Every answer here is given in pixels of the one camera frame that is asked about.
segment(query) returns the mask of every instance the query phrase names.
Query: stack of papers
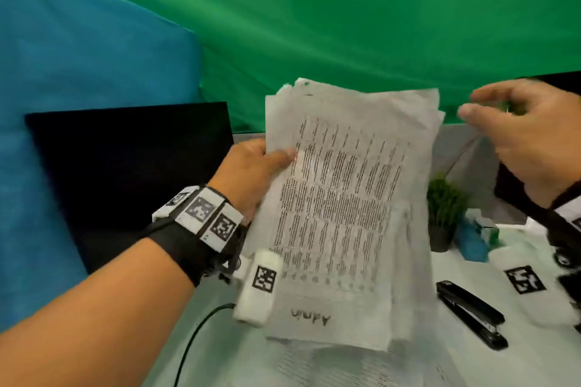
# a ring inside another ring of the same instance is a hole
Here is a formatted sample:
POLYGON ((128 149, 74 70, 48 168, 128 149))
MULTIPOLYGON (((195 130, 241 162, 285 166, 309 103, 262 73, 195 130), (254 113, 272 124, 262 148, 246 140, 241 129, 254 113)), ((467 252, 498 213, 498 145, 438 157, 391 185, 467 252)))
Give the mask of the stack of papers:
POLYGON ((363 94, 305 79, 267 97, 267 149, 298 153, 243 251, 285 263, 268 337, 374 350, 411 337, 438 102, 437 89, 363 94))

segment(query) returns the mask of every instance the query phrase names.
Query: stapler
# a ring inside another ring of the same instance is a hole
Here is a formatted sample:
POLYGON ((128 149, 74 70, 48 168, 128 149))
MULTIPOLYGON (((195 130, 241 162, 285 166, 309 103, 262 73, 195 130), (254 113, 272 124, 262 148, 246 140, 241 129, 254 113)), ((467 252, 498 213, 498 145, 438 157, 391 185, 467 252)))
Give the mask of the stapler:
POLYGON ((438 298, 493 350, 508 347, 508 341, 498 332, 504 315, 466 289, 444 280, 436 283, 438 298))

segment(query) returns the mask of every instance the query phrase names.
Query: green cloth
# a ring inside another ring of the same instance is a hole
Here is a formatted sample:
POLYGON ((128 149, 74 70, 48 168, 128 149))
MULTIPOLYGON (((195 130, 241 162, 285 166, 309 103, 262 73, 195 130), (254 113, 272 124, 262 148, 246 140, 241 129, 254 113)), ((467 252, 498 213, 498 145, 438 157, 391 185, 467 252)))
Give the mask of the green cloth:
POLYGON ((202 95, 236 131, 297 77, 360 91, 438 87, 447 120, 472 89, 581 69, 580 0, 130 0, 205 45, 202 95))

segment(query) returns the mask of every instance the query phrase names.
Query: blue cloth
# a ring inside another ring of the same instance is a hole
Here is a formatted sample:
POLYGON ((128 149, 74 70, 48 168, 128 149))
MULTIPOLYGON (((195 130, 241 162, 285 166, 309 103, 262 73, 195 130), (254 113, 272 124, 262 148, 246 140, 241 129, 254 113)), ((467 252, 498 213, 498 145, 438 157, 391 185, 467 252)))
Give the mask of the blue cloth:
POLYGON ((199 102, 201 54, 124 0, 0 0, 0 331, 86 277, 23 115, 199 102))

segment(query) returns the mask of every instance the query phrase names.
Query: right hand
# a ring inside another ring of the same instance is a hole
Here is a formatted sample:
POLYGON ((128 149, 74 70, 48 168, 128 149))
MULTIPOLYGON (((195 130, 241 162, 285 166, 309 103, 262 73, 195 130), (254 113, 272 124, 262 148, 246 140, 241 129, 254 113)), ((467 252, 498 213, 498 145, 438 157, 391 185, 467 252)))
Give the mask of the right hand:
POLYGON ((581 180, 581 97, 549 84, 519 79, 487 84, 473 102, 510 100, 522 116, 479 104, 464 104, 458 117, 492 140, 498 157, 525 185, 529 198, 549 207, 581 180))

